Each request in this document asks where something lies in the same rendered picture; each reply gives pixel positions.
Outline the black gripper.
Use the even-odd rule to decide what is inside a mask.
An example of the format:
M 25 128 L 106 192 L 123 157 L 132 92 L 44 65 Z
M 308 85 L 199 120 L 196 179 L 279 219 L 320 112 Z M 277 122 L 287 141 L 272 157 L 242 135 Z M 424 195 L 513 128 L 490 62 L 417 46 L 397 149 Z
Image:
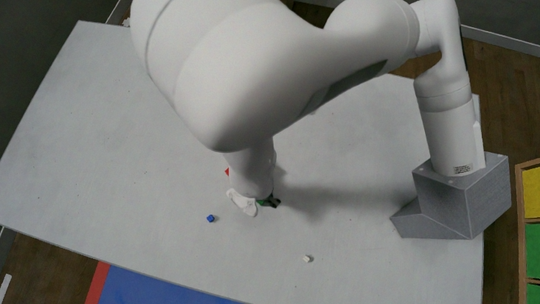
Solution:
M 277 208 L 277 206 L 281 203 L 281 200 L 279 200 L 278 198 L 272 198 L 273 197 L 272 192 L 267 198 L 265 198 L 266 200 L 262 199 L 262 200 L 256 200 L 256 201 L 264 201 L 265 200 L 264 202 L 266 202 L 266 203 L 270 202 L 270 204 L 269 204 L 270 207 Z

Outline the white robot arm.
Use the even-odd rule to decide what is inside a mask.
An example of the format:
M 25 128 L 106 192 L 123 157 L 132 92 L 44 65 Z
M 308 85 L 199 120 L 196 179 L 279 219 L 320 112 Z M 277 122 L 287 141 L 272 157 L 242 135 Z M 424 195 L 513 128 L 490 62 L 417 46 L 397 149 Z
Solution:
M 441 60 L 413 82 L 432 167 L 485 168 L 455 0 L 345 0 L 323 30 L 280 0 L 133 0 L 130 27 L 148 76 L 196 139 L 223 154 L 226 195 L 250 217 L 274 188 L 274 135 L 433 52 Z

